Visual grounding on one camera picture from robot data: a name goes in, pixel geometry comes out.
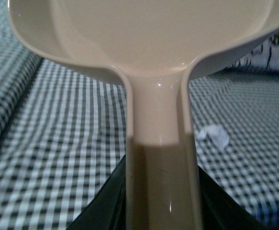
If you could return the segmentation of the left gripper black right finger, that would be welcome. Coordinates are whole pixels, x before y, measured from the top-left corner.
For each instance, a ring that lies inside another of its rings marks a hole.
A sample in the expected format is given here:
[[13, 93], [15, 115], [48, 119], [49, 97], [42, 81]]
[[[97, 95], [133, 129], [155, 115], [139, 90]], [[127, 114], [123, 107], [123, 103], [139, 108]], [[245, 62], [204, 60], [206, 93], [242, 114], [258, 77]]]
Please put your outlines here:
[[205, 230], [268, 230], [199, 168]]

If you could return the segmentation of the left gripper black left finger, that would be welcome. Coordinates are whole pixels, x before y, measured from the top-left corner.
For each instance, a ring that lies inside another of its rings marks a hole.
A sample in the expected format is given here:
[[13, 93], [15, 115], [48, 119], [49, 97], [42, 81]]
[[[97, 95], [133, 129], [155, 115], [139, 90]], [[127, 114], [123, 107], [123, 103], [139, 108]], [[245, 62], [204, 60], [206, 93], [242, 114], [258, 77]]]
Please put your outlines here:
[[124, 230], [125, 172], [123, 157], [88, 206], [67, 227], [68, 230]]

